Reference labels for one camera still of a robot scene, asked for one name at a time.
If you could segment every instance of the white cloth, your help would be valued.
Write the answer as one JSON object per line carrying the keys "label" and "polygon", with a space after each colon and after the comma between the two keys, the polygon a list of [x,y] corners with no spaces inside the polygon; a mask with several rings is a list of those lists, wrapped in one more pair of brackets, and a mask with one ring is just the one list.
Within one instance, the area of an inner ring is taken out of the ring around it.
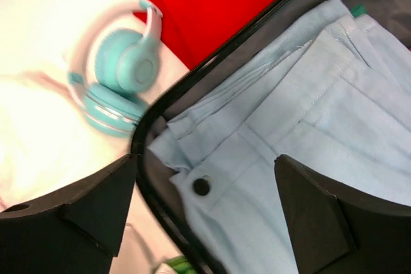
{"label": "white cloth", "polygon": [[[88,18],[107,0],[0,0],[0,212],[89,176],[127,152],[128,140],[91,128],[65,88],[64,49]],[[122,25],[141,30],[131,15],[113,22],[92,48],[88,78],[98,41]],[[152,103],[188,71],[165,46],[156,84],[142,98]],[[154,254],[154,262],[178,251],[158,226],[135,189],[121,245],[111,274],[150,273],[135,228]]]}
{"label": "white cloth", "polygon": [[[149,148],[229,273],[297,273],[274,160],[411,205],[411,53],[340,0],[303,15]],[[205,194],[193,190],[206,178]]]}

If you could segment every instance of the headphone headband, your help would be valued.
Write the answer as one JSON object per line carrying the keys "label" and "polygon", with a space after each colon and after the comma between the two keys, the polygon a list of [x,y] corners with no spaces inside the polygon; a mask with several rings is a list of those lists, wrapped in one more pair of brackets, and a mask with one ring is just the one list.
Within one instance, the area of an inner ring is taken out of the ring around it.
{"label": "headphone headband", "polygon": [[153,40],[160,41],[161,17],[162,13],[149,0],[115,0],[108,7],[102,10],[93,20],[88,23],[84,32],[78,37],[71,52],[67,56],[69,91],[80,107],[84,107],[82,102],[88,84],[86,76],[87,57],[92,43],[104,27],[114,19],[124,14],[132,12],[146,12],[147,25],[142,39],[138,44],[150,44]]}

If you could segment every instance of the white fabric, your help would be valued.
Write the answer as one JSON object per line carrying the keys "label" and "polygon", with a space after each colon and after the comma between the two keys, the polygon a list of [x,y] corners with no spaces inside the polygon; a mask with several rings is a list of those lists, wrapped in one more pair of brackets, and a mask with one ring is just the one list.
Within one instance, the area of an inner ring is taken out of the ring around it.
{"label": "white fabric", "polygon": [[[164,73],[146,96],[150,103],[187,72],[164,46],[161,55]],[[52,70],[47,65],[43,63],[39,70]],[[0,211],[89,176],[128,149],[128,139],[91,128],[64,85],[32,70],[0,77]],[[127,222],[144,238],[155,263],[179,254],[136,189]],[[127,227],[110,273],[148,274],[150,268],[141,243]]]}
{"label": "white fabric", "polygon": [[[63,50],[107,0],[0,0],[0,212],[99,171],[127,151],[128,140],[91,128],[66,89]],[[103,37],[118,26],[143,30],[129,15],[102,31],[92,48],[88,79]],[[152,103],[186,66],[164,45],[156,84],[141,97]],[[135,228],[159,264],[178,255],[135,189],[123,243],[110,274],[150,272]]]}

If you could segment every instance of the black zipper track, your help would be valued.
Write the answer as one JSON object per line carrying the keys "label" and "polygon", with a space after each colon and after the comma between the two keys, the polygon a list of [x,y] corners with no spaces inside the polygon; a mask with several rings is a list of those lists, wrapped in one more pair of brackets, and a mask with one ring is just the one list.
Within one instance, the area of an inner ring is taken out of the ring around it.
{"label": "black zipper track", "polygon": [[[171,89],[163,94],[141,118],[132,136],[130,152],[136,157],[144,157],[147,134],[156,119],[181,98],[192,86],[213,70],[223,59],[244,43],[269,18],[290,0],[275,0],[241,30],[220,46],[213,54],[188,72]],[[144,160],[137,160],[136,184],[153,215],[167,232],[179,250],[193,265],[198,274],[226,274],[221,264],[207,251],[198,237],[176,216],[166,202],[157,193],[146,173]]]}

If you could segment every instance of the gray fabric lining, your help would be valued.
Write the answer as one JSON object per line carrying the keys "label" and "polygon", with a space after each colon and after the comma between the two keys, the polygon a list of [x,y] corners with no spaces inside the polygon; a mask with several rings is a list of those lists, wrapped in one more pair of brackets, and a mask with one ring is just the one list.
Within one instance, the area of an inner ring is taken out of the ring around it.
{"label": "gray fabric lining", "polygon": [[[165,119],[171,119],[195,104],[200,98],[235,72],[235,70],[248,62],[258,51],[273,41],[298,19],[298,17],[323,1],[325,0],[292,0],[282,7],[246,42],[218,64],[212,72],[198,82],[190,91],[185,93],[175,104],[169,107],[164,112],[164,118],[158,119],[153,124],[152,130],[147,140],[145,140],[145,144],[150,144],[154,138],[165,129]],[[397,35],[404,43],[408,42],[411,45],[411,0],[343,1],[349,8],[358,4],[364,4],[369,15],[387,27],[393,34]],[[149,151],[146,151],[146,155],[144,156],[144,164],[146,166],[145,171],[153,186],[156,187],[157,193],[159,193],[170,208],[185,221],[181,198],[174,185],[168,180],[175,172],[162,165]]]}
{"label": "gray fabric lining", "polygon": [[364,4],[367,13],[405,46],[411,47],[411,0],[343,0],[353,8]]}

